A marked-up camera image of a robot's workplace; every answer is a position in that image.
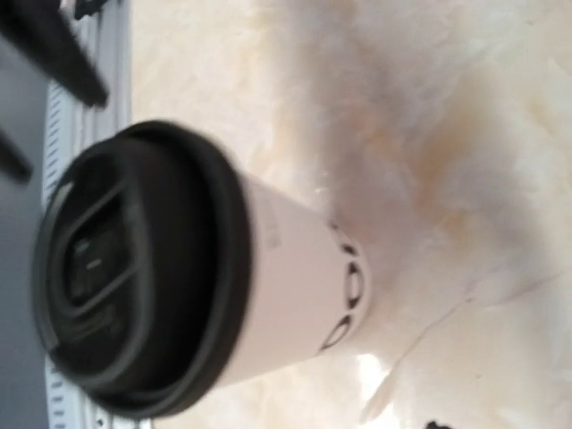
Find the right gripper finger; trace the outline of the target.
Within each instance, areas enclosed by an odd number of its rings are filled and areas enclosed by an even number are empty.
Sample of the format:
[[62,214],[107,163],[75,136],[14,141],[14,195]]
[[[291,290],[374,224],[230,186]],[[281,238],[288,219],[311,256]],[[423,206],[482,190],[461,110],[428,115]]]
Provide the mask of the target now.
[[442,425],[436,421],[430,421],[425,425],[425,429],[447,429],[447,425]]

